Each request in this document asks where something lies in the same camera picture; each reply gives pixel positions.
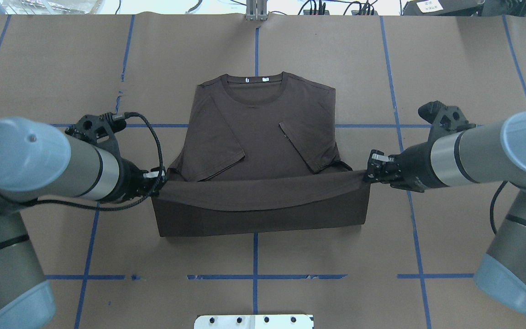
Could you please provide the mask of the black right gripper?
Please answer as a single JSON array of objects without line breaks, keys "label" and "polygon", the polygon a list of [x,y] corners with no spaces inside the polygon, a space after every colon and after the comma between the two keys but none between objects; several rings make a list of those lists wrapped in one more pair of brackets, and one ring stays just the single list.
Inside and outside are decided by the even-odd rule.
[{"label": "black right gripper", "polygon": [[390,184],[393,173],[371,170],[399,169],[399,178],[391,183],[394,189],[424,192],[433,188],[433,176],[430,163],[431,145],[416,144],[400,154],[386,156],[384,152],[371,151],[369,156],[369,170],[364,175],[364,181],[369,184]]}]

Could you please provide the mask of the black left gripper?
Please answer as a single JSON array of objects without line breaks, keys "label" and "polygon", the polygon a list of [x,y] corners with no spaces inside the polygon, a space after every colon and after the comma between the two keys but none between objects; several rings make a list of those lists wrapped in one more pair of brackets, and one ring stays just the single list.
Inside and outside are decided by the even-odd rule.
[{"label": "black left gripper", "polygon": [[151,198],[159,196],[165,184],[152,185],[153,179],[167,179],[166,171],[148,171],[137,167],[127,159],[119,160],[119,179],[112,192],[112,202],[121,204],[136,197]]}]

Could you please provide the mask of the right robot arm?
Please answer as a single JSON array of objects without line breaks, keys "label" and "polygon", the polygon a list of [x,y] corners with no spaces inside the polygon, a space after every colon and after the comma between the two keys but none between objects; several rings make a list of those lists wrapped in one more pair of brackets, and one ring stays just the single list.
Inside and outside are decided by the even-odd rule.
[{"label": "right robot arm", "polygon": [[418,115],[431,125],[426,142],[395,155],[372,150],[364,181],[413,192],[499,182],[489,206],[494,238],[473,279],[526,315],[526,111],[476,125],[459,107],[433,101]]}]

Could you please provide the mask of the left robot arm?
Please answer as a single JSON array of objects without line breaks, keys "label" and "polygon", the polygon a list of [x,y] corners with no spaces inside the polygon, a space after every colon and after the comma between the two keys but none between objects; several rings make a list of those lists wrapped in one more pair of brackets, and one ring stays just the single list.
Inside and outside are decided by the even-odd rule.
[{"label": "left robot arm", "polygon": [[[150,171],[120,154],[115,134],[129,118],[140,118],[155,140],[159,164]],[[156,196],[165,171],[157,134],[137,112],[85,115],[63,133],[0,119],[0,329],[40,329],[57,309],[21,211],[46,204],[122,211]]]}]

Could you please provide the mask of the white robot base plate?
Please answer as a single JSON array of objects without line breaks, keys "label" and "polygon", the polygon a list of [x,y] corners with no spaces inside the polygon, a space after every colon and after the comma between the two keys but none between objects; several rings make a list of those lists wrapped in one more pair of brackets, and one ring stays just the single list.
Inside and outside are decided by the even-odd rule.
[{"label": "white robot base plate", "polygon": [[314,329],[308,314],[234,314],[198,316],[194,329]]}]

